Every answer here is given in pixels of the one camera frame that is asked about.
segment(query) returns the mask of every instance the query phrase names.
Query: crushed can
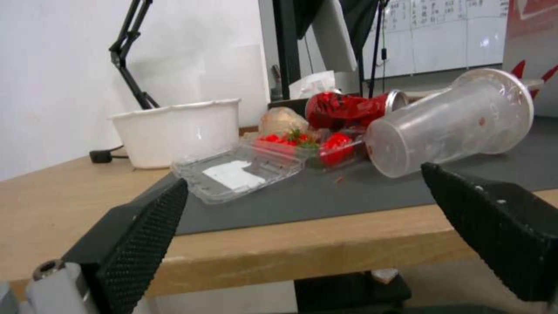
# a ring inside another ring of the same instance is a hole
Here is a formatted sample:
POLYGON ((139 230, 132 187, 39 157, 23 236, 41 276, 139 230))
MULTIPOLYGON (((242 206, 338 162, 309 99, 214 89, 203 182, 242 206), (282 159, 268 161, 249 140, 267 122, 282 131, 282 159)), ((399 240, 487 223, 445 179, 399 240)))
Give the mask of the crushed can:
POLYGON ((405 93, 393 90, 373 98, 324 92, 306 102, 305 117, 315 129, 362 129, 386 114, 408 105, 405 93))

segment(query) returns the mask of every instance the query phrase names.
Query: white wall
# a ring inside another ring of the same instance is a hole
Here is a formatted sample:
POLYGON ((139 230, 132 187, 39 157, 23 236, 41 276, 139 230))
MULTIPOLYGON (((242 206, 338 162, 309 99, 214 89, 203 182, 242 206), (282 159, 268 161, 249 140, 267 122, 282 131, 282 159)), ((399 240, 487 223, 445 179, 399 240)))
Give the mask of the white wall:
MULTIPOLYGON (((110 63, 130 1, 4 0, 0 180, 111 148, 107 117, 139 106, 110 63)), ((257 0, 154 1, 128 65, 161 105, 242 97, 255 125, 268 96, 257 0)))

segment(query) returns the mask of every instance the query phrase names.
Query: black lamp arm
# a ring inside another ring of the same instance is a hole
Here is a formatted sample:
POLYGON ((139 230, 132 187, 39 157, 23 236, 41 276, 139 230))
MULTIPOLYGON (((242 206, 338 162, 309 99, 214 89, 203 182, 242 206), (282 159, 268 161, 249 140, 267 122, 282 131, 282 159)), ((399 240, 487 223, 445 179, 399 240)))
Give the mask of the black lamp arm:
POLYGON ((153 2, 152 0, 143 0, 140 7, 140 1, 141 0, 132 0, 130 8, 128 9, 128 14, 124 19, 124 24, 120 30, 120 34, 118 34, 118 38, 112 46, 110 46, 109 51, 112 63, 116 66, 124 78, 124 81, 126 81, 126 84, 132 91, 132 94, 138 101, 139 105, 142 109, 147 110, 151 108, 159 108, 159 105, 151 96, 149 96, 149 94, 140 89, 136 80, 134 80, 132 74, 126 68, 126 56, 128 55, 133 42, 140 36, 140 32, 138 30, 140 29, 141 23, 143 22, 143 18, 145 17, 149 6, 153 2))

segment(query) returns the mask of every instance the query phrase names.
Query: plastic cup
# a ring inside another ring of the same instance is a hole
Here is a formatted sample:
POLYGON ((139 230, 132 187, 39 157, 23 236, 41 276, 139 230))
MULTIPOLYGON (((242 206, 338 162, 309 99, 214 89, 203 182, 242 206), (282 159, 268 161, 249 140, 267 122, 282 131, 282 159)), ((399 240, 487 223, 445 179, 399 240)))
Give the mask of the plastic cup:
POLYGON ((391 178, 469 155, 499 154, 519 143, 533 122, 533 100, 509 73, 469 71, 443 92, 373 121, 368 154, 391 178))

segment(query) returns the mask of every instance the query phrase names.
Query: black stand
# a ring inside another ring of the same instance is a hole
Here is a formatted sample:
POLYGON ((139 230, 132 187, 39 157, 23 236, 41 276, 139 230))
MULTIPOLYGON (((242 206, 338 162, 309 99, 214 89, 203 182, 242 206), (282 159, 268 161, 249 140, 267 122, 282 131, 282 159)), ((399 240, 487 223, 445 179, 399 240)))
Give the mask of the black stand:
POLYGON ((126 56, 130 51, 130 47, 132 46, 134 40, 136 40, 140 36, 140 25, 143 22, 143 18, 147 13, 147 9, 151 5, 152 0, 143 0, 142 6, 137 13, 136 19, 132 28, 130 25, 132 24, 132 20, 136 15, 136 11, 140 6, 140 0, 132 0, 130 4, 130 9, 128 10, 128 14, 126 15, 126 19, 124 20, 124 24, 122 25, 122 29, 120 30, 120 34, 118 35, 118 39, 113 45, 109 48, 110 51, 110 58, 114 66, 118 69, 128 87, 132 91, 132 94, 138 101, 139 105, 142 109, 147 110, 151 108, 159 108, 159 105, 149 94, 146 92, 141 91, 140 87, 132 77, 132 74, 126 68, 126 56))
POLYGON ((300 79, 299 45, 296 37, 295 0, 273 0, 277 52, 283 100, 290 99, 288 86, 300 79))

